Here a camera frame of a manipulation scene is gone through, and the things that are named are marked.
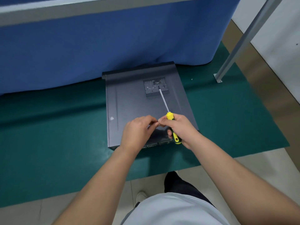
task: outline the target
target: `left hand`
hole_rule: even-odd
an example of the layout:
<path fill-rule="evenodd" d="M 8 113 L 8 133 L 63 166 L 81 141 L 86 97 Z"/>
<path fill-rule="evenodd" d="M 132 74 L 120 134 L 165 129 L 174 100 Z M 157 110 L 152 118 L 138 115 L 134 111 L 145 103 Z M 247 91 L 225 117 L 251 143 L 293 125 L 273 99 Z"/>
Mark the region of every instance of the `left hand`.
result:
<path fill-rule="evenodd" d="M 120 147 L 137 155 L 157 126 L 158 121 L 150 115 L 128 122 L 123 130 Z"/>

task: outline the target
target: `blue cloth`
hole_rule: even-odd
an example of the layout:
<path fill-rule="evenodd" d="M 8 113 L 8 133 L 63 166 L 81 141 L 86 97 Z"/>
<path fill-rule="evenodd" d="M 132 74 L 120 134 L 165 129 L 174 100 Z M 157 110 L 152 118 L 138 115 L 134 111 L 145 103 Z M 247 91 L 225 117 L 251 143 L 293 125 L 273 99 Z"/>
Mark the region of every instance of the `blue cloth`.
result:
<path fill-rule="evenodd" d="M 0 94 L 142 64 L 206 64 L 238 2 L 193 0 L 0 27 Z"/>

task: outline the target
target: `shoe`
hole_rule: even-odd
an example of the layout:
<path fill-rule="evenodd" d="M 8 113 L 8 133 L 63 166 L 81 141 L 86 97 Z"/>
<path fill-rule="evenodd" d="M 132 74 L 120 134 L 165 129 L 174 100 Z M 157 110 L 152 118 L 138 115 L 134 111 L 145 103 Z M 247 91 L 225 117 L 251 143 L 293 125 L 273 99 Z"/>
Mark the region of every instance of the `shoe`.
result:
<path fill-rule="evenodd" d="M 140 191 L 138 194 L 137 194 L 137 203 L 138 202 L 142 202 L 143 200 L 147 199 L 148 196 L 147 194 L 145 194 L 145 192 L 143 191 Z"/>

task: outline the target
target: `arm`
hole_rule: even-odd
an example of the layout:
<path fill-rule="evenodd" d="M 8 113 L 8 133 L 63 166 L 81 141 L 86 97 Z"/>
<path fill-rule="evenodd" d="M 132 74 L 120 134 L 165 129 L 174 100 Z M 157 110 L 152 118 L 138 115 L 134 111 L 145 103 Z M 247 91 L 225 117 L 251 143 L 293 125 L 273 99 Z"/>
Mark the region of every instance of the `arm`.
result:
<path fill-rule="evenodd" d="M 158 124 L 151 116 L 138 117 L 127 123 L 121 145 L 54 225 L 112 224 L 129 168 Z"/>
<path fill-rule="evenodd" d="M 170 126 L 193 151 L 241 224 L 300 224 L 294 201 L 201 135 L 185 116 L 174 118 L 162 117 L 159 123 Z"/>

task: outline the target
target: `right hand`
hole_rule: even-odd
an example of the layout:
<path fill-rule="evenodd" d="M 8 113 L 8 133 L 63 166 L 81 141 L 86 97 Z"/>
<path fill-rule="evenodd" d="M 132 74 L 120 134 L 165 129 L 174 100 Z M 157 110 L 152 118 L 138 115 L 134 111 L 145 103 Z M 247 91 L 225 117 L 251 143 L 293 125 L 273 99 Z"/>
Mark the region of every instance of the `right hand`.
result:
<path fill-rule="evenodd" d="M 184 116 L 179 114 L 174 114 L 175 120 L 168 120 L 167 116 L 161 117 L 158 122 L 161 126 L 170 126 L 172 130 L 182 139 L 182 144 L 188 148 L 192 149 L 192 145 L 195 139 L 199 138 L 200 133 L 195 129 L 195 127 L 190 123 L 190 121 Z M 172 131 L 168 130 L 168 136 L 172 139 Z"/>

